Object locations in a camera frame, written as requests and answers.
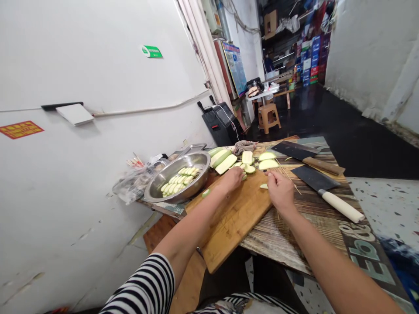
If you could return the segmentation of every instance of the hand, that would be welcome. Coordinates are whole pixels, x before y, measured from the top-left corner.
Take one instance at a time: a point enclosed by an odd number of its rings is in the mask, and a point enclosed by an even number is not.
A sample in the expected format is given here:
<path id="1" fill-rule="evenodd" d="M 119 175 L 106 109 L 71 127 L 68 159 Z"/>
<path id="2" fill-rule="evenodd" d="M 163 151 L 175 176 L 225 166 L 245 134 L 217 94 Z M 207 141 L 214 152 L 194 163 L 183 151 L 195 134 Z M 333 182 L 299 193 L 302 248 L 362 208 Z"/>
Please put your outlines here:
<path id="1" fill-rule="evenodd" d="M 242 168 L 233 167 L 222 176 L 218 187 L 226 193 L 230 193 L 240 185 L 243 176 L 244 172 Z"/>
<path id="2" fill-rule="evenodd" d="M 269 196 L 272 204 L 282 214 L 297 211 L 294 205 L 294 183 L 279 172 L 267 171 Z"/>

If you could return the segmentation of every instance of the cutting board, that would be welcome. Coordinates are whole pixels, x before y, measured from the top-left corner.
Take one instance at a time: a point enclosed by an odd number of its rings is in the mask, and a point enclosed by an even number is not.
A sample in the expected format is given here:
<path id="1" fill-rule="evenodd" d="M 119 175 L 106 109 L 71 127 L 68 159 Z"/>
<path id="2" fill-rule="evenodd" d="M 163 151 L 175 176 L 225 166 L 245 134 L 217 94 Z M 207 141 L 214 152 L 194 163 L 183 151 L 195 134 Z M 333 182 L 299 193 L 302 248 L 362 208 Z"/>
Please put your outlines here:
<path id="1" fill-rule="evenodd" d="M 268 191 L 259 188 L 261 184 L 267 182 L 265 174 L 256 170 L 222 201 L 200 245 L 210 273 L 218 269 L 271 208 Z M 219 183 L 220 180 L 215 181 L 209 189 L 212 190 Z M 186 206 L 186 213 L 191 213 L 202 200 L 201 194 L 196 196 Z"/>

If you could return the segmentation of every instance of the stainless steel bowl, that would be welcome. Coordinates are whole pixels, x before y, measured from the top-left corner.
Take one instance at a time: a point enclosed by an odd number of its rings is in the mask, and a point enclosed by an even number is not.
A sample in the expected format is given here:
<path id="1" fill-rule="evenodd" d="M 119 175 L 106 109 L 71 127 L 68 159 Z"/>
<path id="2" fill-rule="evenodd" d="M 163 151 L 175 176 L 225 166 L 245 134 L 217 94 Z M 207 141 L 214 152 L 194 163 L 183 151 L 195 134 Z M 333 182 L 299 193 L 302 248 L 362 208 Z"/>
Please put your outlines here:
<path id="1" fill-rule="evenodd" d="M 166 202 L 170 204 L 178 204 L 187 201 L 193 195 L 198 193 L 208 180 L 208 169 L 210 167 L 211 157 L 205 151 L 196 151 L 186 154 L 179 159 L 164 167 L 152 180 L 148 183 L 144 198 L 150 203 Z M 201 170 L 199 176 L 186 188 L 168 197 L 162 197 L 161 187 L 168 183 L 182 168 L 195 167 Z"/>

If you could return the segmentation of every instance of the dark floor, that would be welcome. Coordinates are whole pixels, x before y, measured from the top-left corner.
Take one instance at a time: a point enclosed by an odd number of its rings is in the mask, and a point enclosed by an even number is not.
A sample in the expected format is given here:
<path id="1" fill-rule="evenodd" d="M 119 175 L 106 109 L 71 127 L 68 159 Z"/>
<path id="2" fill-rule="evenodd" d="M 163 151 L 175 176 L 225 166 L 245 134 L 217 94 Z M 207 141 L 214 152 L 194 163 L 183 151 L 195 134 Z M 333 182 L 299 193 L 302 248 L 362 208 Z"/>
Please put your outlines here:
<path id="1" fill-rule="evenodd" d="M 255 119 L 247 139 L 267 142 L 292 135 L 323 136 L 347 177 L 419 180 L 419 149 L 364 118 L 349 103 L 318 84 L 297 89 L 290 97 L 289 111 L 285 96 L 274 99 L 281 129 L 275 126 L 265 134 Z"/>

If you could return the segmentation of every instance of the kitchen knife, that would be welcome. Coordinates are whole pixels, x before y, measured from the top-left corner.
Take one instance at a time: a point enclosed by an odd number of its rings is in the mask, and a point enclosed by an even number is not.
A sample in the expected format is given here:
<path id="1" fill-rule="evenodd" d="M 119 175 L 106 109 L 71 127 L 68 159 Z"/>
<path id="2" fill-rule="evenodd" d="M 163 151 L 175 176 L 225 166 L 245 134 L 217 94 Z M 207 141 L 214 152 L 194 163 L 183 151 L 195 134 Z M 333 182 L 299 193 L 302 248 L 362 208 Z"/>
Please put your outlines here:
<path id="1" fill-rule="evenodd" d="M 359 223 L 365 216 L 353 208 L 351 205 L 346 203 L 343 199 L 337 197 L 335 194 L 328 192 L 327 190 L 340 185 L 332 178 L 322 174 L 316 169 L 311 168 L 308 165 L 304 165 L 291 170 L 293 174 L 307 183 L 311 188 L 317 191 L 317 193 L 335 209 L 341 212 L 343 215 L 348 217 L 354 223 Z"/>
<path id="2" fill-rule="evenodd" d="M 312 158 L 319 153 L 319 150 L 311 147 L 282 141 L 278 145 L 273 146 L 272 149 L 284 155 L 301 160 L 305 164 L 330 172 L 331 174 L 340 175 L 345 171 L 345 168 Z"/>

